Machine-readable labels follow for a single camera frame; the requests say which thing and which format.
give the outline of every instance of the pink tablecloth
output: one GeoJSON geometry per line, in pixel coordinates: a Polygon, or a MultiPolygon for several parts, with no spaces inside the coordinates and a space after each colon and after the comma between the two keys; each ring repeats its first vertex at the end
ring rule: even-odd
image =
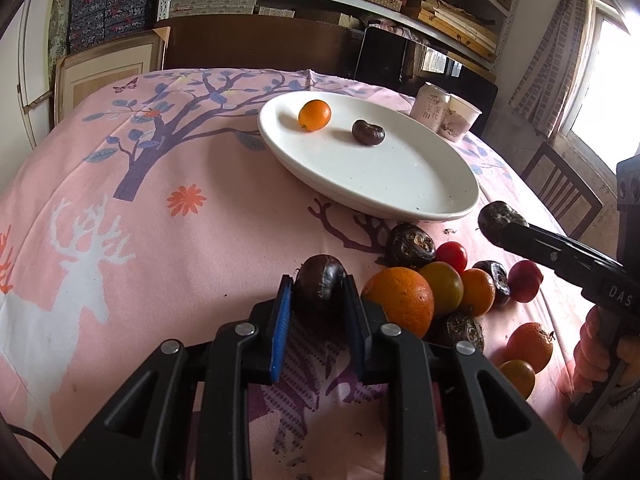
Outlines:
{"type": "MultiPolygon", "coordinates": [[[[212,339],[312,254],[340,258],[358,286],[381,269],[393,223],[318,195],[257,133],[262,104],[309,87],[401,112],[412,103],[312,72],[160,72],[95,93],[30,156],[0,199],[0,411],[9,422],[60,452],[160,342],[212,339]]],[[[469,134],[456,149],[480,183],[478,210],[505,200],[559,229],[481,140],[469,134]]],[[[470,265],[516,262],[484,240],[477,217],[423,227],[436,243],[462,242],[470,265]]],[[[575,287],[545,271],[533,302],[481,318],[496,362],[521,323],[556,332],[529,402],[580,463],[588,440],[567,422],[566,378],[587,309],[575,287]]],[[[356,384],[349,362],[340,344],[293,327],[280,383],[251,390],[256,480],[380,478],[381,392],[356,384]]],[[[51,459],[28,449],[51,472],[51,459]]]]}

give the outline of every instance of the white deer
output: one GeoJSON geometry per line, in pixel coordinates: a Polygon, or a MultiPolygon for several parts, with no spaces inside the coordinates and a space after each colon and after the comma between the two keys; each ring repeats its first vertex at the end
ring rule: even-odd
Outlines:
{"type": "Polygon", "coordinates": [[[58,239],[57,222],[60,212],[70,202],[63,200],[53,211],[49,225],[51,243],[59,254],[70,259],[60,262],[66,276],[60,283],[51,310],[25,301],[13,291],[6,295],[0,292],[0,300],[4,300],[0,308],[0,350],[28,391],[24,426],[31,430],[40,414],[49,443],[58,453],[62,452],[62,444],[54,428],[50,397],[60,389],[62,378],[76,352],[80,314],[87,307],[101,324],[109,319],[98,264],[105,261],[121,265],[135,257],[135,254],[121,255],[129,235],[121,238],[113,248],[122,234],[118,230],[120,216],[116,216],[106,233],[98,232],[104,220],[107,200],[105,195],[100,205],[85,209],[86,217],[82,221],[76,217],[73,236],[67,246],[58,239]],[[90,244],[81,251],[78,243],[87,235],[91,237],[90,244]]]}

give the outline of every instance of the dark brown water chestnut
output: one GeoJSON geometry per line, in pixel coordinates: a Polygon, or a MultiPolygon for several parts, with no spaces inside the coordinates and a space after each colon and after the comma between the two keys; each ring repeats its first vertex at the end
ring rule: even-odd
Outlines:
{"type": "Polygon", "coordinates": [[[403,222],[391,229],[385,248],[388,266],[418,270],[435,259],[433,239],[418,226],[403,222]]]}
{"type": "Polygon", "coordinates": [[[480,322],[463,312],[454,312],[435,320],[423,339],[448,348],[454,348],[460,341],[468,341],[476,350],[484,351],[484,336],[480,322]]]}
{"type": "Polygon", "coordinates": [[[322,332],[342,320],[340,280],[347,275],[340,260],[328,254],[309,258],[296,276],[291,308],[299,322],[322,332]]]}
{"type": "Polygon", "coordinates": [[[480,210],[478,227],[484,237],[493,245],[500,247],[502,229],[511,222],[528,227],[524,217],[513,207],[502,201],[491,202],[480,210]]]}
{"type": "Polygon", "coordinates": [[[476,263],[474,269],[484,270],[484,272],[494,280],[495,300],[492,306],[503,306],[506,304],[511,297],[511,289],[507,281],[507,269],[504,268],[504,265],[500,262],[494,262],[493,260],[483,260],[476,263]]]}
{"type": "Polygon", "coordinates": [[[382,126],[369,124],[362,119],[358,119],[353,123],[351,133],[360,144],[365,146],[376,146],[385,140],[385,131],[382,126]]]}

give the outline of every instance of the butterfly print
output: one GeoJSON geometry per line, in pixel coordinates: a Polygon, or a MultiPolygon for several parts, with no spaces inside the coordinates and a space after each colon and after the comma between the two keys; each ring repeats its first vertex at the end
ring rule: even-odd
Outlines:
{"type": "Polygon", "coordinates": [[[124,86],[114,86],[113,89],[116,91],[116,94],[121,94],[125,90],[134,90],[138,88],[138,78],[132,79],[124,86]]]}

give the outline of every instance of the oval plate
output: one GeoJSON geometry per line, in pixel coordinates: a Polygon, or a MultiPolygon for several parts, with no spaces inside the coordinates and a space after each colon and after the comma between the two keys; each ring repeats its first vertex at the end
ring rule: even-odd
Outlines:
{"type": "Polygon", "coordinates": [[[372,216],[444,222],[471,212],[478,183],[460,155],[427,127],[389,108],[330,92],[292,92],[260,110],[258,127],[276,158],[323,195],[372,216]],[[329,124],[307,132],[298,113],[322,99],[329,124]],[[385,140],[363,146],[351,134],[358,119],[385,129],[385,140]]]}

